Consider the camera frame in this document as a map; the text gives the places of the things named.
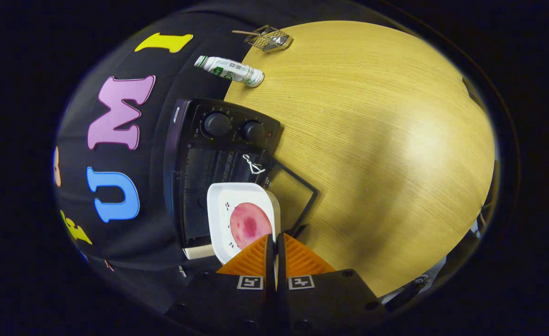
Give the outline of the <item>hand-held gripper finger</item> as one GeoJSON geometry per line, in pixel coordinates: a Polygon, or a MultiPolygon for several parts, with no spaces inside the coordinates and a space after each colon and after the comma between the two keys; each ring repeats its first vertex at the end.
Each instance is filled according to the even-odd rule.
{"type": "Polygon", "coordinates": [[[389,317],[354,269],[336,270],[287,234],[277,239],[277,328],[284,336],[368,336],[389,317]]]}
{"type": "Polygon", "coordinates": [[[201,336],[267,336],[276,322],[274,246],[262,236],[216,272],[195,276],[168,318],[201,336]]]}

